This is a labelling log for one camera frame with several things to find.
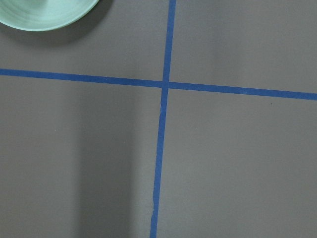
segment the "vertical blue line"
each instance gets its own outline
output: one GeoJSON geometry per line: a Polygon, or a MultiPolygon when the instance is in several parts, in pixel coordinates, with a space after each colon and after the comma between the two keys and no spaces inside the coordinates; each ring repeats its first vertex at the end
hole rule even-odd
{"type": "Polygon", "coordinates": [[[170,64],[171,64],[171,55],[172,55],[172,44],[173,44],[175,7],[176,7],[176,0],[170,0],[169,8],[168,8],[168,19],[167,19],[163,84],[162,84],[162,92],[161,92],[161,98],[160,98],[157,158],[156,158],[155,175],[154,175],[153,214],[151,218],[150,238],[157,237],[158,215],[159,215],[159,193],[160,193],[160,181],[161,181],[162,161],[163,161],[165,121],[166,121],[168,83],[169,83],[169,73],[170,73],[170,64]]]}

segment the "gray surface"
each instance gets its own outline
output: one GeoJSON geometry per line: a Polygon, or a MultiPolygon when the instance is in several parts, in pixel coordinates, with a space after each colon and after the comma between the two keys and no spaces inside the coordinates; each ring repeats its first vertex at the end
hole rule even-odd
{"type": "Polygon", "coordinates": [[[314,238],[317,103],[170,90],[158,238],[314,238]]]}
{"type": "Polygon", "coordinates": [[[101,0],[49,32],[0,24],[0,67],[162,80],[168,0],[101,0]]]}
{"type": "Polygon", "coordinates": [[[317,1],[177,1],[171,81],[317,92],[317,1]]]}
{"type": "Polygon", "coordinates": [[[0,85],[0,237],[147,237],[160,90],[0,85]]]}

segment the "blue line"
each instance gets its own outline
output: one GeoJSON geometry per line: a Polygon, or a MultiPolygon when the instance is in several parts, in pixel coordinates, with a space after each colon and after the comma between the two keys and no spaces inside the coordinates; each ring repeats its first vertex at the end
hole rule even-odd
{"type": "Polygon", "coordinates": [[[280,91],[280,90],[270,90],[270,89],[241,88],[241,87],[205,85],[205,84],[193,84],[193,83],[177,83],[177,82],[170,82],[168,86],[171,89],[245,94],[245,95],[255,95],[255,96],[277,97],[277,98],[317,100],[317,93],[302,93],[302,92],[280,91]]]}
{"type": "Polygon", "coordinates": [[[151,217],[150,238],[157,237],[157,228],[158,228],[159,193],[160,193],[160,182],[161,182],[161,173],[162,173],[165,121],[166,121],[166,111],[167,111],[169,73],[170,73],[172,45],[173,45],[175,8],[176,8],[176,0],[170,0],[169,8],[168,8],[167,32],[166,32],[166,43],[165,43],[163,85],[162,85],[162,93],[160,98],[157,158],[156,158],[155,175],[154,175],[153,214],[151,217]]]}
{"type": "Polygon", "coordinates": [[[0,75],[161,88],[161,81],[0,68],[0,75]]]}

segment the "plate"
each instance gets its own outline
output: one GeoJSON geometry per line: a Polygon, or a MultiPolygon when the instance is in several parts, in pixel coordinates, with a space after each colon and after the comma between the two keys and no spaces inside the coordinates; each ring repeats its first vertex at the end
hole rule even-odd
{"type": "Polygon", "coordinates": [[[67,26],[88,13],[99,0],[0,0],[0,22],[25,31],[67,26]]]}

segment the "dish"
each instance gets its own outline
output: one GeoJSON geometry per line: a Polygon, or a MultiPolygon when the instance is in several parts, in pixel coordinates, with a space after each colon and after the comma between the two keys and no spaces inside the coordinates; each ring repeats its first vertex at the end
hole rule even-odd
{"type": "Polygon", "coordinates": [[[99,0],[0,0],[0,22],[25,31],[49,31],[87,14],[99,0]]]}

